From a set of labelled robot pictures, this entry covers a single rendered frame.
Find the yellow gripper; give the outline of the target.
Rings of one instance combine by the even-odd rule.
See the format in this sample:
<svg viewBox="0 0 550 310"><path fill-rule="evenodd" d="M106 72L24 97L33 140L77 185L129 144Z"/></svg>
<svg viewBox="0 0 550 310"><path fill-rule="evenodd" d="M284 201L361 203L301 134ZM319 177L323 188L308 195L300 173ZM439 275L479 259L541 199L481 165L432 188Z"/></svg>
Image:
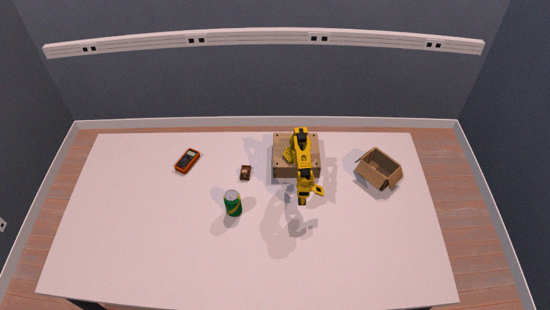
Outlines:
<svg viewBox="0 0 550 310"><path fill-rule="evenodd" d="M302 187L297 183L296 188L297 196L301 198L301 205L303 206L305 203L305 199L310 196L310 187ZM314 191L314 193L317 195L324 196L323 187L317 184L314 184L314 187L311 187L311 191Z"/></svg>

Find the orange pocket multimeter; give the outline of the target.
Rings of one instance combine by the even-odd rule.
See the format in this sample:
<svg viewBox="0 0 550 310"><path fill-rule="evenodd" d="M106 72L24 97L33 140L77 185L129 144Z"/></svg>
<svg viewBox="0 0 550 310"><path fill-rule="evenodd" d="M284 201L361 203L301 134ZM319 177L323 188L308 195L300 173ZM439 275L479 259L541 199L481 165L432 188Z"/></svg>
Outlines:
<svg viewBox="0 0 550 310"><path fill-rule="evenodd" d="M175 170L182 174L187 174L199 158L199 151L189 148L174 165Z"/></svg>

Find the green and yellow drink can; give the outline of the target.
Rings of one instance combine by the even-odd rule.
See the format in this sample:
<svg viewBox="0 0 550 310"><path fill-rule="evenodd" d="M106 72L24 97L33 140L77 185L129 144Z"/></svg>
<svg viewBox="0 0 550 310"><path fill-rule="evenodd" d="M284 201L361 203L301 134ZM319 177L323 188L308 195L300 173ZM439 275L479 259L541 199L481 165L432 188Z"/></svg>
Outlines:
<svg viewBox="0 0 550 310"><path fill-rule="evenodd" d="M225 192L224 203L227 214L231 217L237 217L243 211L240 194L238 194L238 192L234 189L230 189Z"/></svg>

